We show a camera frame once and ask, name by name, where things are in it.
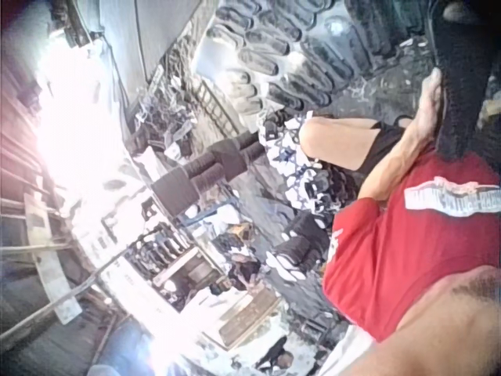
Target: metal pole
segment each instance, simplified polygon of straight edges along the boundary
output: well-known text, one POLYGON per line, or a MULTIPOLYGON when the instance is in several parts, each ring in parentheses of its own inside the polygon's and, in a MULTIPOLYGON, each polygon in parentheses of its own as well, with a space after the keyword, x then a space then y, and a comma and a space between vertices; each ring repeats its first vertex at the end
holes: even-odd
POLYGON ((74 245, 72 243, 65 243, 47 245, 24 245, 19 247, 0 247, 0 254, 2 256, 11 256, 42 251, 61 251, 63 249, 72 248, 73 246, 74 245))
POLYGON ((16 174, 11 173, 11 171, 7 171, 4 168, 2 168, 2 174, 6 175, 6 176, 8 176, 8 177, 10 177, 12 179, 17 180, 18 182, 21 182, 22 184, 24 184, 26 186, 29 186, 33 190, 36 190, 36 191, 38 191, 40 193, 43 193, 45 195, 49 195, 49 192, 47 192, 43 188, 39 188, 35 184, 28 182, 26 179, 24 179, 24 178, 22 178, 22 177, 20 177, 20 176, 18 176, 16 174))
POLYGON ((99 343, 99 346, 96 350, 96 353, 94 354, 94 357, 92 358, 91 366, 97 363, 99 360, 99 357, 103 353, 104 346, 108 342, 108 338, 110 337, 111 331, 115 327, 115 323, 118 320, 118 313, 115 313, 113 317, 111 317, 110 323, 108 324, 108 327, 106 328, 106 331, 104 333, 103 339, 101 339, 101 342, 99 343))
POLYGON ((66 295, 62 296, 61 298, 57 299, 54 302, 49 303, 45 307, 40 308, 37 312, 32 313, 30 316, 25 318, 24 320, 21 320, 18 324, 14 325, 10 329, 8 329, 6 332, 2 333, 0 335, 0 353, 3 353, 7 349, 11 349, 13 347, 13 344, 16 343, 16 334, 23 333, 23 330, 29 330, 28 327, 39 320, 42 320, 44 317, 49 315, 57 306, 60 304, 64 303, 66 300, 69 298, 73 298, 76 295, 81 294, 85 290, 87 290, 89 287, 91 287, 95 282, 96 278, 110 265, 112 265, 115 261, 117 261, 120 257, 125 255, 127 252, 128 248, 125 248, 123 251, 115 255, 105 263, 104 265, 100 266, 98 269, 96 269, 94 272, 91 273, 91 275, 87 278, 87 280, 81 284, 80 286, 77 286, 70 292, 68 292, 66 295))

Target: hand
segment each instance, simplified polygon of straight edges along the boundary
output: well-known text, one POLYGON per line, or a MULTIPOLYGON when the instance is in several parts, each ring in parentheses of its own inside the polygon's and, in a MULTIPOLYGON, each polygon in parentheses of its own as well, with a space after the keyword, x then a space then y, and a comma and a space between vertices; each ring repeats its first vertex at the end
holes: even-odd
POLYGON ((419 141, 427 143, 433 138, 438 123, 438 112, 442 100, 442 73, 433 68, 423 80, 420 104, 413 123, 419 141))

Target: dark hair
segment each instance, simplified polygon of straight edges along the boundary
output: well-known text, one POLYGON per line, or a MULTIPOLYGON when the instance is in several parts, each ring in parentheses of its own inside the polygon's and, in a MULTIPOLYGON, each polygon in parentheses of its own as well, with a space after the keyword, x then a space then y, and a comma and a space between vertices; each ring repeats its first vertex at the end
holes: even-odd
POLYGON ((229 291, 231 287, 221 285, 221 284, 209 284, 209 289, 211 290, 211 294, 214 296, 219 296, 223 292, 229 291))
POLYGON ((222 289, 217 284, 210 284, 209 289, 211 290, 211 294, 215 296, 222 294, 222 289))

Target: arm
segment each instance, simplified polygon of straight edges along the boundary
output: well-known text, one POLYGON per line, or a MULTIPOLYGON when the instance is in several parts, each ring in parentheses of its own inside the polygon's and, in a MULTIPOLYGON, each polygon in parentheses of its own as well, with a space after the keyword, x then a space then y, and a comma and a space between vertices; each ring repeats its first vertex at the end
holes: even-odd
POLYGON ((263 356, 255 365, 256 368, 260 367, 263 363, 269 362, 271 359, 276 358, 279 354, 280 351, 283 349, 283 346, 287 342, 287 336, 284 335, 281 337, 275 345, 273 345, 270 350, 266 353, 265 356, 263 356))
POLYGON ((419 157, 427 142, 420 139, 416 123, 410 124, 402 139, 369 173, 360 188, 359 198, 386 201, 419 157))
POLYGON ((411 169, 423 148, 432 139, 438 120, 441 101, 442 74, 435 68, 423 81, 420 107, 402 139, 377 164, 360 188, 359 198, 387 200, 393 189, 411 169))

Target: wooden panel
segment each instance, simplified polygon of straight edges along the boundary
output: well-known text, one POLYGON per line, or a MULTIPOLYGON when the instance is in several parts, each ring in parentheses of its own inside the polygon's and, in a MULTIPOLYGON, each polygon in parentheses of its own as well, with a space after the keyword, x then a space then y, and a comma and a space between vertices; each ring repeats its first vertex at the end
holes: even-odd
POLYGON ((225 346, 231 348, 237 342, 243 341, 245 336, 249 335, 275 308, 278 301, 279 299, 272 291, 263 288, 248 306, 219 329, 219 334, 225 346))
MULTIPOLYGON (((40 208, 39 205, 33 197, 27 194, 24 195, 27 234, 30 245, 46 245, 52 241, 49 216, 47 211, 40 208)), ((45 293, 51 302, 71 291, 70 284, 64 275, 63 267, 57 256, 57 251, 33 254, 33 261, 37 266, 38 275, 44 286, 45 293)), ((81 313, 81 307, 76 298, 70 298, 57 306, 54 311, 62 324, 68 324, 81 313)))

